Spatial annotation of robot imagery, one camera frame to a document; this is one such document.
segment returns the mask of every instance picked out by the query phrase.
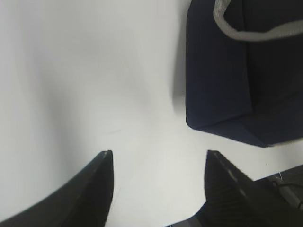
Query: gray rope handle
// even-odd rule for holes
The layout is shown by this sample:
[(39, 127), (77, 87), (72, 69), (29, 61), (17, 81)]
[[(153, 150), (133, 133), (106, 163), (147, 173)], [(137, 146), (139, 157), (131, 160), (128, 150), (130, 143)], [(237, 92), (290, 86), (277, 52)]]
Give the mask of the gray rope handle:
[(224, 13), (232, 0), (216, 0), (214, 5), (214, 20), (221, 31), (228, 37), (248, 42), (261, 42), (292, 37), (303, 33), (303, 20), (285, 23), (267, 32), (237, 31), (224, 19)]

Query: bag handle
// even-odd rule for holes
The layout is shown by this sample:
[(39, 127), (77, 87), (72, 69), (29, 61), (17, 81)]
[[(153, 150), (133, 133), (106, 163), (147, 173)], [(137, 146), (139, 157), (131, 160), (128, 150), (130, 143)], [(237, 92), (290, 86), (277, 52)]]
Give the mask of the bag handle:
[(214, 20), (221, 31), (232, 39), (248, 42), (262, 42), (292, 37), (303, 33), (303, 20), (288, 22), (264, 33), (237, 31), (224, 19), (224, 13), (231, 1), (232, 0), (216, 0), (214, 5)]

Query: fabric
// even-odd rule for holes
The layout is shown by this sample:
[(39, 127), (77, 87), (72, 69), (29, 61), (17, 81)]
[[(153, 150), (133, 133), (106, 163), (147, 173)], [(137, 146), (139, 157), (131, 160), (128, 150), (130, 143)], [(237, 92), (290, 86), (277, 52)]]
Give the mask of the fabric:
[[(214, 4), (193, 0), (188, 11), (188, 125), (259, 147), (302, 138), (303, 36), (233, 40), (215, 23)], [(303, 2), (233, 0), (224, 17), (237, 30), (263, 32), (302, 19), (298, 6)]]
[(261, 42), (274, 39), (292, 37), (303, 33), (303, 20), (291, 21), (276, 27), (272, 27), (266, 32), (237, 31), (224, 19), (224, 13), (231, 0), (216, 0), (214, 6), (214, 20), (221, 31), (228, 37), (249, 42)]

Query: black object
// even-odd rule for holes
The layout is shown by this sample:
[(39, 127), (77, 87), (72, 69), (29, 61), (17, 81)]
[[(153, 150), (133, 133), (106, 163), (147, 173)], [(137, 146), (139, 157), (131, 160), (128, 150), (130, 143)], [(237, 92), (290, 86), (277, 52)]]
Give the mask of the black object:
[(113, 190), (113, 155), (104, 151), (62, 188), (0, 227), (103, 227)]
[(208, 151), (203, 227), (301, 227), (303, 214), (250, 180), (218, 151)]
[[(215, 0), (193, 0), (187, 16), (186, 110), (195, 129), (259, 147), (303, 137), (303, 36), (246, 43), (227, 37)], [(232, 0), (236, 29), (267, 31), (303, 19), (302, 0)]]

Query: white floor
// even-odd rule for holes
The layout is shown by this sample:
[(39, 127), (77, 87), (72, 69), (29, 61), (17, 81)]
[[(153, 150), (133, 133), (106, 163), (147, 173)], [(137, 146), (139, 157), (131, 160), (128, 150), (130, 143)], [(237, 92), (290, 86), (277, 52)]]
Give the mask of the white floor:
[(0, 220), (114, 153), (108, 227), (162, 227), (205, 202), (217, 149), (252, 179), (303, 164), (185, 123), (189, 0), (0, 0)]

